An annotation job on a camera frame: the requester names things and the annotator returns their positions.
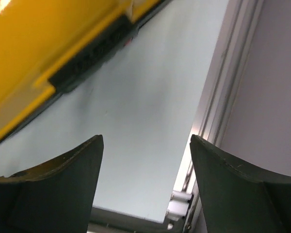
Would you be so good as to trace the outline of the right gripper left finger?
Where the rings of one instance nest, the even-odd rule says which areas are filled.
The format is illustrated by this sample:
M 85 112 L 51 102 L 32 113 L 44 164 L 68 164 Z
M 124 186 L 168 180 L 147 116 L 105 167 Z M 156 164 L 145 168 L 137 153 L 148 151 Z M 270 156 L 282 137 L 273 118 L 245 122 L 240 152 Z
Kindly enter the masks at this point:
M 0 177 L 0 233 L 85 233 L 104 142 L 95 135 L 42 164 Z

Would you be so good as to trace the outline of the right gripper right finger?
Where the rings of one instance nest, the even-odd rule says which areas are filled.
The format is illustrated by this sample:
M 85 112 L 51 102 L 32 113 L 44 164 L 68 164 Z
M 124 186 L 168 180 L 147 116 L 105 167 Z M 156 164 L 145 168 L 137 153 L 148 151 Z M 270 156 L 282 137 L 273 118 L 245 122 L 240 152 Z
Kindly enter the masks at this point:
M 193 135 L 191 157 L 210 233 L 291 233 L 291 177 Z

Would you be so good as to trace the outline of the yellow Pikachu hard-shell suitcase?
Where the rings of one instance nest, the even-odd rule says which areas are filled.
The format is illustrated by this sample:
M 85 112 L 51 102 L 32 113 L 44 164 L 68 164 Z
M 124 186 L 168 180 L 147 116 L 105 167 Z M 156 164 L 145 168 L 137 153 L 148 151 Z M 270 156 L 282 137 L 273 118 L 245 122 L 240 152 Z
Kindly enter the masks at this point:
M 57 93 L 49 79 L 111 23 L 126 16 L 138 24 L 121 50 L 167 4 L 166 0 L 0 0 L 0 143 L 66 94 Z

